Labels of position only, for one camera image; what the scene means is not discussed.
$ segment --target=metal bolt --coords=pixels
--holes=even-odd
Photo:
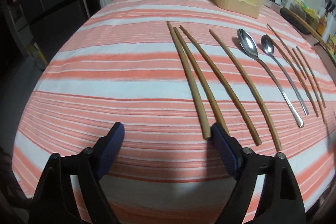
[[[91,154],[93,152],[93,148],[91,147],[87,147],[83,150],[83,153],[88,155],[88,154]]]
[[[52,160],[58,159],[58,157],[59,157],[58,153],[52,153],[50,156]]]
[[[244,152],[245,154],[248,154],[248,155],[250,155],[250,154],[253,153],[252,149],[251,149],[251,148],[248,148],[248,147],[243,148],[243,152]]]
[[[277,156],[278,156],[278,158],[280,158],[280,159],[282,159],[282,160],[284,160],[284,159],[286,158],[285,154],[284,154],[284,153],[281,153],[281,152],[279,152],[279,153],[277,154]]]

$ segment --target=metal spoon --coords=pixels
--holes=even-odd
[[[300,115],[296,112],[295,108],[293,107],[292,103],[290,102],[289,98],[287,97],[284,89],[282,88],[282,86],[280,85],[278,80],[275,78],[275,76],[271,72],[271,70],[268,68],[268,66],[258,57],[258,50],[257,50],[257,47],[256,47],[252,37],[250,37],[247,34],[247,32],[245,32],[243,29],[239,29],[237,31],[237,34],[238,34],[238,39],[239,39],[240,45],[243,47],[246,54],[249,57],[251,57],[252,59],[254,59],[255,61],[259,62],[260,65],[262,65],[265,68],[267,73],[270,75],[270,77],[272,78],[272,80],[277,85],[278,89],[280,90],[280,92],[281,92],[283,98],[285,99],[287,105],[289,106],[298,127],[303,128],[305,126],[305,123],[301,119]]]
[[[271,57],[278,64],[278,66],[281,68],[283,73],[286,75],[288,81],[290,82],[292,88],[295,91],[295,94],[296,94],[297,98],[299,99],[299,101],[301,103],[301,106],[303,108],[304,113],[307,116],[309,114],[308,109],[307,109],[307,107],[305,105],[305,102],[302,99],[299,91],[297,90],[293,80],[290,78],[290,76],[288,75],[288,73],[286,72],[284,67],[280,64],[280,62],[274,57],[274,45],[273,45],[273,42],[272,42],[271,38],[268,35],[264,35],[261,38],[261,45],[262,45],[262,49],[263,49],[264,53],[266,53],[269,57]]]

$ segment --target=floor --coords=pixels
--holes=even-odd
[[[0,147],[10,155],[22,113],[41,74],[31,57],[20,57],[0,76]]]

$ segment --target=tablecloth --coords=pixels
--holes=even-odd
[[[320,57],[280,15],[263,6],[258,19],[222,10],[213,0],[116,0],[90,18],[61,48],[38,81],[17,130],[12,168],[24,193],[32,197],[48,157],[79,153],[105,136],[114,122],[125,125],[125,140],[101,186],[121,223],[213,223],[235,185],[210,141],[202,138],[190,88],[166,21],[182,24],[216,63],[241,100],[262,140],[256,147],[240,112],[211,68],[183,35],[219,104],[228,129],[256,153],[276,150],[258,104],[240,73],[208,32],[226,43],[255,83],[278,130],[305,202],[310,208],[330,183],[336,130],[336,89]],[[288,80],[260,49],[303,118],[299,129],[267,72],[239,48],[237,29],[257,44],[269,23],[289,48],[298,45],[319,81],[327,108],[316,117],[293,70],[275,57],[298,87],[306,117]],[[195,76],[209,123],[215,122]],[[316,101],[310,86],[308,88]],[[262,189],[258,179],[245,221],[254,216]],[[76,179],[73,187],[89,220]]]

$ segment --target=blue gripper pad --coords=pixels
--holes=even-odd
[[[235,138],[232,138],[226,134],[226,132],[224,131],[224,129],[220,124],[215,123],[211,127],[212,140],[226,168],[226,172],[230,176],[232,176],[235,180],[238,180],[240,163],[238,161],[238,158],[235,156],[235,153],[230,148],[226,138],[224,137],[224,134],[226,135],[226,138],[234,139],[231,140],[231,142],[236,141],[238,143],[238,141]]]
[[[104,139],[104,141],[106,141],[107,144],[104,144],[102,151],[99,153],[100,157],[98,163],[96,165],[96,168],[93,170],[98,180],[100,180],[104,175],[106,175],[109,172],[111,165],[114,161],[114,158],[117,155],[123,143],[124,136],[125,136],[124,125],[118,122],[115,123],[110,132],[107,134],[107,136],[102,137],[107,138]]]

